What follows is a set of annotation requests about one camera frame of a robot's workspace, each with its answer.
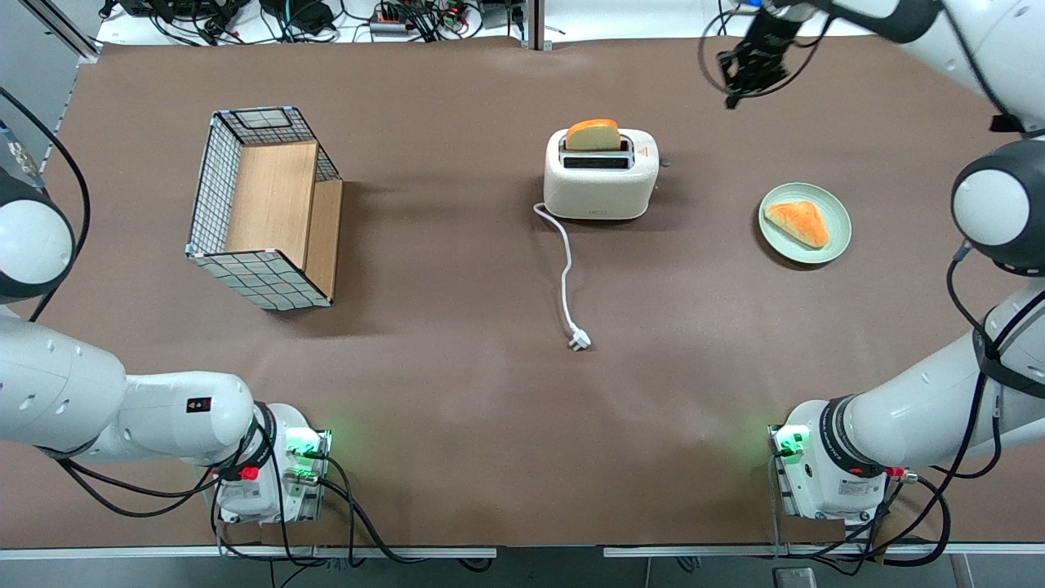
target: white power cord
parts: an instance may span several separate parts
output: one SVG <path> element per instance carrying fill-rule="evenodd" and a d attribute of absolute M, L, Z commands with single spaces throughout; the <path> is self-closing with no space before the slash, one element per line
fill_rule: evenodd
<path fill-rule="evenodd" d="M 570 236 L 566 235 L 566 229 L 555 218 L 555 216 L 548 213 L 548 208 L 544 207 L 543 202 L 538 202 L 533 205 L 533 211 L 540 215 L 542 218 L 552 222 L 555 228 L 559 229 L 559 234 L 562 235 L 562 244 L 566 248 L 566 266 L 562 269 L 562 279 L 559 284 L 559 288 L 562 292 L 562 314 L 566 320 L 566 326 L 570 327 L 570 331 L 573 332 L 573 339 L 570 340 L 570 349 L 579 352 L 581 350 L 586 350 L 591 346 L 591 338 L 587 336 L 587 333 L 583 329 L 577 327 L 574 320 L 570 316 L 570 303 L 566 302 L 566 274 L 570 273 L 570 267 L 574 266 L 574 256 L 570 252 Z"/>

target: bread slice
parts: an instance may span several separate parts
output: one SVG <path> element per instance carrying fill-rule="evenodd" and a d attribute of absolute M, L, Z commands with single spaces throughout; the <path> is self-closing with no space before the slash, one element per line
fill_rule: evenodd
<path fill-rule="evenodd" d="M 566 131 L 567 150 L 620 150 L 621 132 L 617 121 L 593 118 L 578 122 Z"/>
<path fill-rule="evenodd" d="M 808 199 L 770 204 L 765 214 L 769 221 L 814 249 L 831 239 L 820 208 Z"/>

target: plate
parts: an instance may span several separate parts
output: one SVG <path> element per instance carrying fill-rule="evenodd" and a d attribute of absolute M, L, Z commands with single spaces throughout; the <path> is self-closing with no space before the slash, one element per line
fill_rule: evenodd
<path fill-rule="evenodd" d="M 831 235 L 828 243 L 820 249 L 809 246 L 766 218 L 767 206 L 796 199 L 808 199 L 820 208 L 828 234 Z M 781 255 L 803 263 L 826 263 L 834 259 L 845 251 L 853 237 L 853 222 L 842 203 L 820 186 L 803 182 L 791 182 L 769 190 L 759 206 L 759 228 L 769 244 Z"/>

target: white toaster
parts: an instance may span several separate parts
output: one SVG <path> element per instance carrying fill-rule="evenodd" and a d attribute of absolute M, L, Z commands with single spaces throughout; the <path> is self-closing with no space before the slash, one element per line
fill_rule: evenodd
<path fill-rule="evenodd" d="M 619 150 L 566 150 L 566 130 L 544 151 L 544 206 L 560 218 L 623 220 L 646 212 L 660 168 L 649 133 L 621 128 Z"/>

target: brown paper surface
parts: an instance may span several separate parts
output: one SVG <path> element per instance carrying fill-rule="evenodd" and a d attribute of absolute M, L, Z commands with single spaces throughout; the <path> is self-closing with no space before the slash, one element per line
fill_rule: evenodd
<path fill-rule="evenodd" d="M 766 426 L 967 330 L 944 287 L 960 241 L 951 183 L 1012 138 L 986 131 L 986 100 L 876 39 L 825 40 L 786 91 L 735 112 L 696 45 L 108 46 L 61 128 L 91 186 L 91 235 L 42 323 L 132 374 L 234 373 L 298 407 L 334 431 L 393 545 L 768 542 Z M 330 309 L 259 310 L 183 255 L 211 112 L 277 104 L 301 109 L 349 182 Z M 530 208 L 548 137 L 591 117 L 651 133 L 672 165 L 644 216 L 568 224 L 571 310 L 595 342 L 575 354 L 562 242 Z M 47 180 L 75 226 L 56 157 Z M 849 250 L 815 271 L 758 233 L 760 199 L 788 181 L 831 190 L 853 218 Z M 958 273 L 974 313 L 1020 284 L 978 255 Z M 1006 451 L 989 478 L 955 483 L 954 539 L 1045 540 L 1042 461 Z M 0 546 L 213 543 L 202 499 L 129 520 L 30 448 L 3 445 L 0 467 Z M 177 461 L 103 471 L 193 481 Z M 296 541 L 347 540 L 332 500 Z"/>

